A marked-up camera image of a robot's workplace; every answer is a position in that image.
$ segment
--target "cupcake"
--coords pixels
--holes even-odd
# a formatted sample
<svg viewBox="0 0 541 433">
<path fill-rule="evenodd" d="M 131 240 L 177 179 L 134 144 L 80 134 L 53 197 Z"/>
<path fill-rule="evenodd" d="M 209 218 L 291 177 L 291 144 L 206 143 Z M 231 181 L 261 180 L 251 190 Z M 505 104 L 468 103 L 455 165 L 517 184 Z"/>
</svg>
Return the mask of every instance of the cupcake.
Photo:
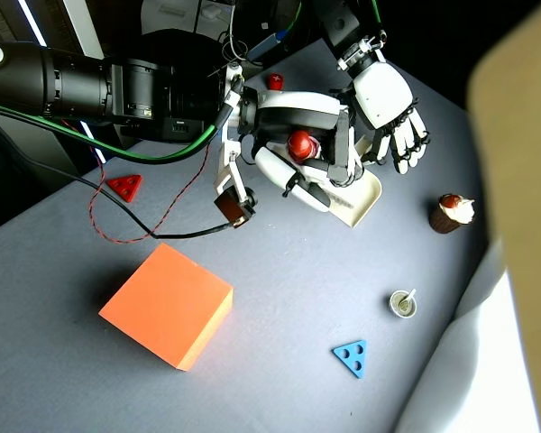
<svg viewBox="0 0 541 433">
<path fill-rule="evenodd" d="M 439 199 L 437 208 L 429 217 L 429 224 L 437 233 L 450 233 L 463 224 L 469 224 L 475 215 L 469 200 L 456 194 L 446 194 Z"/>
</svg>

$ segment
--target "white robotic hand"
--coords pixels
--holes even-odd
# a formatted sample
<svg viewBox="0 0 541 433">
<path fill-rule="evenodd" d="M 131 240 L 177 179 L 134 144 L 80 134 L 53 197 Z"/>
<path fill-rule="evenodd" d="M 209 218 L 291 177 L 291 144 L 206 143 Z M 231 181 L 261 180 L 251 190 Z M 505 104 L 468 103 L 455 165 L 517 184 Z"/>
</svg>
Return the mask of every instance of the white robotic hand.
<svg viewBox="0 0 541 433">
<path fill-rule="evenodd" d="M 372 41 L 355 43 L 339 59 L 339 69 L 354 66 L 356 73 L 357 67 L 362 68 L 353 77 L 354 98 L 365 120 L 375 129 L 372 148 L 362 161 L 384 163 L 391 148 L 396 170 L 405 174 L 425 154 L 429 132 L 415 108 L 417 101 L 407 81 L 381 53 L 384 42 L 371 45 Z"/>
</svg>

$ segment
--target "orange block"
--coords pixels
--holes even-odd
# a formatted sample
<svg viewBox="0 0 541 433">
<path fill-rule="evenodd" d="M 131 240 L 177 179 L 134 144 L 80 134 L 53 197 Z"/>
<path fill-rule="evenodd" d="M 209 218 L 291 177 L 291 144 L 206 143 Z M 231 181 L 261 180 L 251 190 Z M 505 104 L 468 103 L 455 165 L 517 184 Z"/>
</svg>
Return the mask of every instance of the orange block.
<svg viewBox="0 0 541 433">
<path fill-rule="evenodd" d="M 160 244 L 100 316 L 170 365 L 187 371 L 233 304 L 233 288 Z"/>
</svg>

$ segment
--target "cupcake frosting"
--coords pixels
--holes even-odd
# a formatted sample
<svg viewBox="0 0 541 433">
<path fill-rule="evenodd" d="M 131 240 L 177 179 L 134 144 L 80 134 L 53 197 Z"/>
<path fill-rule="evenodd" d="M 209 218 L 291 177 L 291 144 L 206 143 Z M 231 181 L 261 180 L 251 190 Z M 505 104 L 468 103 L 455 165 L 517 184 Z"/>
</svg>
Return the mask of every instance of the cupcake frosting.
<svg viewBox="0 0 541 433">
<path fill-rule="evenodd" d="M 439 203 L 439 207 L 449 218 L 453 219 L 453 221 L 460 224 L 469 224 L 475 215 L 475 211 L 472 208 L 472 204 L 475 200 L 469 200 L 462 196 L 459 196 L 459 198 L 460 200 L 455 207 L 446 207 L 441 203 Z"/>
</svg>

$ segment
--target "gray table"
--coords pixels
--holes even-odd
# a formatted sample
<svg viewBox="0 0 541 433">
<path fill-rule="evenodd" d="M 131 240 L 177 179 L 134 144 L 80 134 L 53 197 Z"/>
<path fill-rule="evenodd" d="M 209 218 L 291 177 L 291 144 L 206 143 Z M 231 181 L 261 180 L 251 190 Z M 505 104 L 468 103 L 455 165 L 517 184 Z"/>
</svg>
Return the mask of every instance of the gray table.
<svg viewBox="0 0 541 433">
<path fill-rule="evenodd" d="M 286 76 L 287 89 L 326 91 L 348 79 L 336 73 L 322 42 L 273 71 Z M 97 315 L 157 243 L 121 246 L 99 238 L 87 217 L 90 189 L 71 184 L 2 226 L 0 431 L 392 430 L 487 244 L 467 115 L 407 77 L 433 144 L 407 176 L 390 164 L 372 167 L 383 195 L 354 230 L 282 198 L 243 166 L 260 200 L 256 218 L 239 230 L 170 242 L 235 287 L 231 315 L 190 373 L 172 369 Z M 142 143 L 138 150 L 170 149 Z M 111 161 L 106 169 L 110 177 L 143 175 L 132 208 L 152 224 L 200 158 L 160 167 Z M 223 222 L 212 204 L 215 160 L 212 152 L 165 232 Z M 429 204 L 450 191 L 477 198 L 478 217 L 437 235 L 426 220 Z M 140 234 L 104 198 L 96 215 L 110 235 Z M 388 296 L 412 288 L 417 315 L 395 318 Z M 358 380 L 330 351 L 362 338 L 368 359 Z"/>
</svg>

